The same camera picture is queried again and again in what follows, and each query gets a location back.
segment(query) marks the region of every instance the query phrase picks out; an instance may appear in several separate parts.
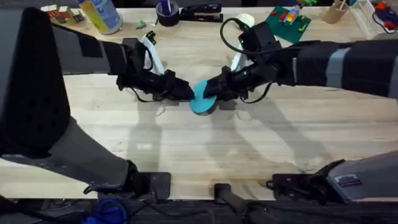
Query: white container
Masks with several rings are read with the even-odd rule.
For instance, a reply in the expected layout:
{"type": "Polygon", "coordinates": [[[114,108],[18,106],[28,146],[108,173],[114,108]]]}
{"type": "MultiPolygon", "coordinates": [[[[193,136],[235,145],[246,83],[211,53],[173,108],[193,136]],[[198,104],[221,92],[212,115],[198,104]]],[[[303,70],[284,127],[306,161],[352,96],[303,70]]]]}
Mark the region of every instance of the white container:
{"type": "MultiPolygon", "coordinates": [[[[372,14],[375,10],[369,0],[357,0],[349,10],[366,39],[398,39],[398,32],[395,34],[387,34],[379,24],[373,21],[372,14]]],[[[378,22],[383,24],[377,16],[375,16],[375,18],[378,22]]]]}

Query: blue plastic lid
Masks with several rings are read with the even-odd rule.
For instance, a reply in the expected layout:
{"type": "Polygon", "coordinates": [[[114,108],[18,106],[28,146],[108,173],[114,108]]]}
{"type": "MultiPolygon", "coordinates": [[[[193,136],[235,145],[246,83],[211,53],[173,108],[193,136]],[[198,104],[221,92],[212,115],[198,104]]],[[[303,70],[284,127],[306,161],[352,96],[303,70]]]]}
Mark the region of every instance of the blue plastic lid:
{"type": "Polygon", "coordinates": [[[217,96],[203,98],[203,92],[205,91],[206,86],[207,80],[203,80],[193,88],[195,99],[189,102],[189,106],[195,113],[204,113],[216,103],[217,96]]]}

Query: wooden table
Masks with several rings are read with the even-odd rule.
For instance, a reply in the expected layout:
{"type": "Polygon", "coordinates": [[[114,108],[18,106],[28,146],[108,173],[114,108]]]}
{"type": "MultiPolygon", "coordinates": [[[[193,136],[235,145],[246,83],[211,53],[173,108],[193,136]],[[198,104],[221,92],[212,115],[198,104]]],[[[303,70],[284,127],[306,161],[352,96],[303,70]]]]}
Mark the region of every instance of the wooden table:
{"type": "MultiPolygon", "coordinates": [[[[272,8],[226,8],[226,18],[245,12],[263,21],[272,8]]],[[[364,39],[350,13],[335,24],[320,20],[325,8],[306,7],[313,19],[303,40],[349,42],[364,39]]],[[[191,86],[218,75],[234,52],[219,37],[220,24],[180,22],[153,28],[153,9],[121,9],[123,29],[100,35],[90,23],[76,30],[101,40],[141,38],[153,29],[164,65],[191,86]],[[135,30],[139,20],[148,23],[135,30]]],[[[237,44],[239,31],[226,26],[237,44]]],[[[273,199],[260,184],[280,172],[315,172],[337,159],[359,159],[398,148],[395,100],[332,88],[273,86],[254,105],[225,103],[210,116],[198,116],[188,103],[139,103],[120,92],[105,74],[65,77],[72,115],[111,152],[131,159],[140,171],[172,174],[170,198],[211,199],[213,184],[230,183],[244,198],[273,199]]],[[[262,92],[259,88],[251,98],[262,92]]],[[[0,161],[0,194],[10,198],[83,198],[86,184],[39,168],[0,161]]]]}

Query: black wire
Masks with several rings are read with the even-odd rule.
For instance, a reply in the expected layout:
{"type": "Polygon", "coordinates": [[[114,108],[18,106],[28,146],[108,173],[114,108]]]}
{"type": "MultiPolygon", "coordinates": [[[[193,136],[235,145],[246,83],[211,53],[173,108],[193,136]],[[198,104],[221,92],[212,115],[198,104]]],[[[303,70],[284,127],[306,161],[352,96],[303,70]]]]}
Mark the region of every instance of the black wire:
{"type": "Polygon", "coordinates": [[[229,22],[229,21],[234,21],[235,23],[237,23],[240,27],[242,26],[241,24],[243,23],[242,21],[240,21],[237,18],[229,18],[227,20],[225,20],[220,28],[220,37],[221,40],[224,42],[224,44],[229,47],[231,50],[242,53],[242,54],[246,54],[246,55],[259,55],[259,54],[271,54],[271,53],[276,53],[276,52],[281,52],[281,51],[286,51],[286,50],[300,50],[301,48],[296,48],[296,47],[288,47],[288,48],[284,48],[284,49],[278,49],[278,50],[263,50],[263,51],[258,51],[258,52],[251,52],[248,50],[241,50],[241,49],[237,49],[236,47],[232,46],[230,43],[228,43],[228,41],[225,39],[224,37],[224,26],[229,22]]]}
{"type": "Polygon", "coordinates": [[[344,220],[344,221],[349,221],[349,222],[356,222],[356,223],[363,222],[359,217],[348,217],[348,216],[335,215],[335,214],[329,214],[329,213],[323,213],[323,212],[310,212],[310,211],[306,211],[306,210],[282,208],[282,207],[278,207],[278,206],[269,205],[264,202],[248,202],[246,204],[246,207],[255,207],[255,206],[265,208],[266,210],[268,208],[271,208],[274,210],[280,210],[282,212],[301,213],[303,215],[312,215],[312,216],[318,216],[318,217],[333,218],[333,219],[344,220]]]}
{"type": "Polygon", "coordinates": [[[161,100],[143,100],[137,93],[137,91],[134,88],[131,88],[131,90],[136,94],[137,100],[142,102],[142,103],[150,103],[150,102],[159,102],[161,100]]]}
{"type": "Polygon", "coordinates": [[[44,211],[58,211],[58,210],[63,210],[63,209],[65,209],[65,208],[71,207],[74,203],[77,203],[77,202],[79,202],[80,200],[82,200],[82,199],[71,200],[69,203],[67,203],[67,202],[68,202],[67,200],[64,200],[62,203],[51,202],[50,205],[51,205],[51,204],[54,204],[54,205],[57,205],[57,206],[61,206],[61,205],[64,205],[64,206],[58,207],[58,208],[46,208],[46,209],[42,209],[41,211],[44,212],[44,211]]]}
{"type": "Polygon", "coordinates": [[[372,19],[373,19],[373,21],[374,21],[375,23],[377,23],[379,26],[381,26],[381,28],[383,28],[383,30],[384,30],[385,33],[387,33],[387,34],[395,34],[395,33],[398,31],[397,29],[395,29],[395,30],[392,31],[392,32],[388,31],[388,30],[384,27],[383,24],[381,24],[380,22],[378,22],[378,21],[376,20],[376,18],[374,17],[374,15],[376,15],[376,12],[375,12],[375,11],[372,13],[372,19]]]}
{"type": "Polygon", "coordinates": [[[173,219],[180,219],[180,218],[192,217],[192,216],[203,214],[203,213],[209,213],[211,215],[211,223],[215,224],[214,214],[210,210],[199,210],[199,211],[183,213],[183,214],[170,214],[170,213],[167,213],[167,212],[165,212],[165,211],[153,206],[149,202],[146,202],[146,201],[142,201],[142,202],[144,202],[148,207],[150,207],[151,209],[155,210],[159,214],[161,214],[161,215],[163,215],[165,217],[173,218],[173,219]]]}
{"type": "Polygon", "coordinates": [[[76,221],[68,221],[68,220],[62,220],[59,218],[52,217],[50,215],[45,215],[40,212],[35,212],[27,207],[24,207],[22,205],[19,205],[17,203],[14,203],[4,197],[0,197],[0,203],[7,207],[10,212],[20,212],[24,215],[30,216],[32,218],[37,218],[39,220],[44,220],[48,222],[55,222],[55,223],[76,223],[76,221]]]}
{"type": "Polygon", "coordinates": [[[256,99],[256,100],[253,100],[253,101],[245,101],[245,100],[242,98],[242,96],[239,96],[239,99],[241,99],[241,101],[242,101],[243,103],[247,103],[247,104],[257,103],[258,101],[260,101],[260,100],[264,99],[264,97],[266,97],[266,95],[267,95],[267,93],[268,93],[269,88],[271,87],[271,85],[272,85],[272,82],[268,83],[268,85],[267,85],[266,89],[264,90],[264,92],[262,93],[262,95],[261,95],[258,99],[256,99]]]}

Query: toy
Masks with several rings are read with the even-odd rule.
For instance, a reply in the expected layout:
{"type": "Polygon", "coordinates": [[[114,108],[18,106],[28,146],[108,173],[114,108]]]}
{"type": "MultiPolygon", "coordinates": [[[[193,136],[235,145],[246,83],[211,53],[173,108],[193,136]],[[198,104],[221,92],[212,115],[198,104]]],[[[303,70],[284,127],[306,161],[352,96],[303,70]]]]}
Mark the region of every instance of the toy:
{"type": "Polygon", "coordinates": [[[311,19],[300,15],[300,7],[296,5],[291,11],[280,6],[274,8],[266,19],[274,35],[291,43],[300,41],[311,23],[311,19]]]}

